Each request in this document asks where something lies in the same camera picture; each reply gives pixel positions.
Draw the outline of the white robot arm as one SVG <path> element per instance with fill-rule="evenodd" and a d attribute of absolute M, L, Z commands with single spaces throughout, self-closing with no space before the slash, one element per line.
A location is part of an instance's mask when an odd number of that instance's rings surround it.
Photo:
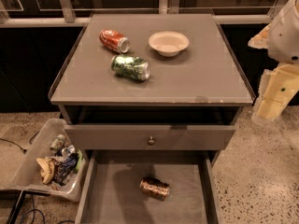
<path fill-rule="evenodd" d="M 273 71 L 263 71 L 253 108 L 255 118 L 275 120 L 299 92 L 299 0 L 289 0 L 248 46 L 266 49 L 278 62 Z"/>

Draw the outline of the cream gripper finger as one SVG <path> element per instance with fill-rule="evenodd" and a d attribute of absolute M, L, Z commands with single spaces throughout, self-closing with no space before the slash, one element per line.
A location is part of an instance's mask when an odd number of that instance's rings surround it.
<path fill-rule="evenodd" d="M 299 92 L 299 65 L 280 63 L 273 71 L 265 70 L 260 82 L 260 102 L 255 107 L 262 119 L 277 119 L 293 96 Z"/>
<path fill-rule="evenodd" d="M 268 33 L 270 25 L 266 25 L 257 35 L 252 37 L 248 46 L 254 49 L 268 49 Z"/>

